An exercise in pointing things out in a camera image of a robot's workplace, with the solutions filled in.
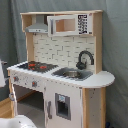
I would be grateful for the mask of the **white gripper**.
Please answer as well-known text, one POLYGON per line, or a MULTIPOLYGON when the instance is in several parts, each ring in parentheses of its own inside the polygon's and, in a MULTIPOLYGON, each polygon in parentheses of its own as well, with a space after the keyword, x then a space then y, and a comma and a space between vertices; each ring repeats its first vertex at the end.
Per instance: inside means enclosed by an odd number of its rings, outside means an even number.
POLYGON ((4 73, 3 73, 3 68, 2 66, 7 64, 7 62, 2 61, 0 59, 0 87, 4 87, 5 86, 5 79, 4 79, 4 73))

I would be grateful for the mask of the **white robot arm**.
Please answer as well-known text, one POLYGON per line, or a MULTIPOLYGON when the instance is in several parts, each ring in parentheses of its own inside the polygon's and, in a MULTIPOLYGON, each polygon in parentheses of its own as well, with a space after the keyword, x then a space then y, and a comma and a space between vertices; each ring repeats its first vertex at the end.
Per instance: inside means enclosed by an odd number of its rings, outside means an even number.
MULTIPOLYGON (((6 85, 6 78, 4 77, 2 68, 5 64, 6 62, 0 59, 0 87, 4 87, 6 85)), ((9 98, 14 102, 14 117, 0 118, 0 128, 37 128, 28 117, 18 114, 15 91, 12 91, 9 94, 9 98)))

